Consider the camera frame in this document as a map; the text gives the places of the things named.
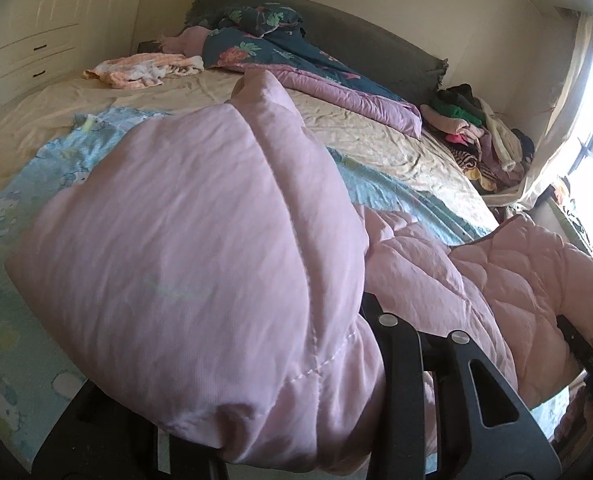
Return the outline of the pile of mixed clothes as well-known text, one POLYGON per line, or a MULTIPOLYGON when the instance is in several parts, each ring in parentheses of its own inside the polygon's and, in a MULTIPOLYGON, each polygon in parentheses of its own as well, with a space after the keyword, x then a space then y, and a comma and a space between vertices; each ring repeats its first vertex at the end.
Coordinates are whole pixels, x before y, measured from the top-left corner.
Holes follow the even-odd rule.
POLYGON ((503 192, 525 177, 534 157, 533 141, 509 128, 470 84, 440 90, 419 110, 428 131, 445 144, 480 194, 503 192))

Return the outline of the dark grey headboard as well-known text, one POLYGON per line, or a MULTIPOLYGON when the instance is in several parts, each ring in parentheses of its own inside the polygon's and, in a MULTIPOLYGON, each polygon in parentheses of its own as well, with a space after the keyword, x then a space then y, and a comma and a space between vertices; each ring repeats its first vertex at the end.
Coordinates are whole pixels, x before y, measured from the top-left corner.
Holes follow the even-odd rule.
POLYGON ((418 48, 389 30, 311 0, 193 0, 187 25, 227 6, 279 3, 302 16, 305 40, 416 105, 429 102, 439 91, 449 62, 418 48))

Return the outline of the cream window curtain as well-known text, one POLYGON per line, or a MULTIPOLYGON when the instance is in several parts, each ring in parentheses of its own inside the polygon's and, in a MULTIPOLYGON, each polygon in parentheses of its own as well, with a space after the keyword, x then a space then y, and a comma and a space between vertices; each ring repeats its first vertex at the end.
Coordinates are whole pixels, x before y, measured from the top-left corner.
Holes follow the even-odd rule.
POLYGON ((531 136, 532 162, 518 184, 484 197, 489 207, 529 210, 563 173, 565 151, 593 68, 593 15, 580 15, 572 35, 547 32, 546 41, 548 48, 539 55, 527 84, 517 91, 518 108, 510 114, 516 126, 531 136))

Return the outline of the dark teal floral quilt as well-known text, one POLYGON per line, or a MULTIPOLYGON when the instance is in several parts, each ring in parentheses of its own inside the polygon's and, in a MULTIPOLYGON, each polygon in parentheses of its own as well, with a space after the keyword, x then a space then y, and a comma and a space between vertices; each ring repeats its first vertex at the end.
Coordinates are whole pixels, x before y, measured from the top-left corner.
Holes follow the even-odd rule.
POLYGON ((205 67, 267 70, 288 89, 344 108, 418 139, 418 107, 310 44, 302 16, 280 3, 225 6, 199 22, 208 29, 205 67))

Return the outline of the pink pillow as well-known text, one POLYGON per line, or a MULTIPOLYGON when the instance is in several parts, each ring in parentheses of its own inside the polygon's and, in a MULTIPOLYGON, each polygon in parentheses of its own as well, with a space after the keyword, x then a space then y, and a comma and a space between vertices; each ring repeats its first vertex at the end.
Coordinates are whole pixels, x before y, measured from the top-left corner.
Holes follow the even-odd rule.
POLYGON ((163 37, 160 40, 160 50, 165 54, 182 54, 186 58, 201 55, 210 32, 210 29, 203 26, 187 27, 178 36, 163 37))

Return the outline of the cream built-in wardrobe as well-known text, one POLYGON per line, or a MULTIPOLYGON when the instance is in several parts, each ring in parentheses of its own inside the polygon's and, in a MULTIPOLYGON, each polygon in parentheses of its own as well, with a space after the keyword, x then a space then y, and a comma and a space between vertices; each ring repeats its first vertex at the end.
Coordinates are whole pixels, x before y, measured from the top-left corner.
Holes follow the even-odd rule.
POLYGON ((133 51, 140 0, 0 0, 0 108, 133 51))

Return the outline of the pink white small blanket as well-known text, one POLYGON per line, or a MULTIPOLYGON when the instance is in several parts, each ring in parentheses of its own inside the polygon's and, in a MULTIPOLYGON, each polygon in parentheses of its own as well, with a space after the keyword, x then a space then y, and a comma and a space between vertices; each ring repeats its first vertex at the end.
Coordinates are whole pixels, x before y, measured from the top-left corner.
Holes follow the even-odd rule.
POLYGON ((106 60, 91 70, 85 79, 95 79, 118 90, 139 90, 161 86, 166 78, 186 77, 204 71, 200 55, 140 53, 127 58, 106 60))

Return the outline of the window sill clothes clutter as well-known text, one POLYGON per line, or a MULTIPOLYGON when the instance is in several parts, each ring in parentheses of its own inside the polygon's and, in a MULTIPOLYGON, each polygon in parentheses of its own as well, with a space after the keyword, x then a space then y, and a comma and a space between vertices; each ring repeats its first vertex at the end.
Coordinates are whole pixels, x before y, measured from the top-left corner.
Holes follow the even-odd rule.
POLYGON ((593 206, 572 194, 570 180, 556 179, 548 187, 549 201, 570 242, 593 256, 593 206))

